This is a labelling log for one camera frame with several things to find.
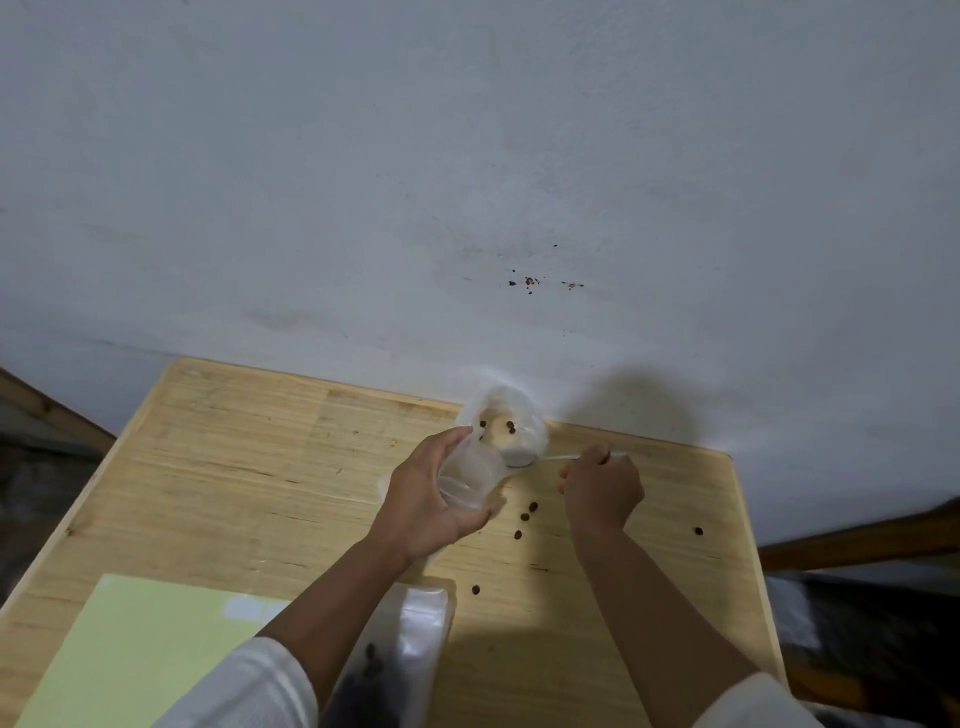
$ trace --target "person's left hand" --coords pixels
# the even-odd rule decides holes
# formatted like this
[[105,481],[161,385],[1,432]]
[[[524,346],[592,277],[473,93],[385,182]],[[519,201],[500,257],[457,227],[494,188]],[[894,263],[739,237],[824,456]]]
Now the person's left hand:
[[390,489],[373,520],[369,538],[401,549],[409,563],[436,553],[483,528],[493,514],[485,505],[464,511],[446,504],[437,474],[446,457],[473,431],[454,427],[431,435],[402,462],[390,478]]

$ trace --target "person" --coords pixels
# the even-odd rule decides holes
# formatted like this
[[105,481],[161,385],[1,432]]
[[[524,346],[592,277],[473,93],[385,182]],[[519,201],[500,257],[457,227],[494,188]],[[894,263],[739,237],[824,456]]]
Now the person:
[[[414,562],[478,531],[493,515],[491,506],[449,507],[437,485],[444,460],[470,432],[456,427],[420,443],[394,471],[367,537],[231,652],[156,728],[316,728],[387,590]],[[654,728],[819,725],[626,535],[644,496],[629,457],[593,447],[565,465],[560,478],[577,558]]]

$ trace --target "hand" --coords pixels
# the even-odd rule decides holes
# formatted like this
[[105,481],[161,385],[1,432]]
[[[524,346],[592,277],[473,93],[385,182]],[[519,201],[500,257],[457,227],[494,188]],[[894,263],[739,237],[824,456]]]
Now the hand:
[[610,457],[610,448],[594,445],[560,469],[557,490],[566,501],[566,517],[576,530],[623,530],[643,500],[640,473],[623,455]]
[[437,485],[441,465],[472,431],[472,427],[454,427],[417,446],[390,478],[368,538],[400,549],[409,565],[487,525],[492,506],[477,511],[453,508]]

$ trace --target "white shirt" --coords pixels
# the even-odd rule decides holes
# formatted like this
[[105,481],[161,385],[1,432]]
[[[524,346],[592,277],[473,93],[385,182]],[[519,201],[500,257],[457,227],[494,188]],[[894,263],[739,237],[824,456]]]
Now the white shirt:
[[[317,728],[317,696],[285,647],[256,637],[233,650],[154,728]],[[721,695],[693,728],[820,728],[769,675]]]

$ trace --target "wooden table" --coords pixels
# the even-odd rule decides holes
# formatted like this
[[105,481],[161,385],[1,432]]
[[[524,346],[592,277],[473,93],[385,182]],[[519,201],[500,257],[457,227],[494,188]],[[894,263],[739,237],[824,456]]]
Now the wooden table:
[[[293,598],[366,534],[376,479],[457,410],[175,363],[0,612],[0,725],[15,723],[102,574]],[[631,535],[725,635],[781,677],[730,457],[551,425],[552,453],[600,441],[628,451],[646,485]],[[508,480],[499,517],[428,570],[457,602],[431,725],[648,724],[574,556],[557,465]],[[540,508],[522,522],[532,501]]]

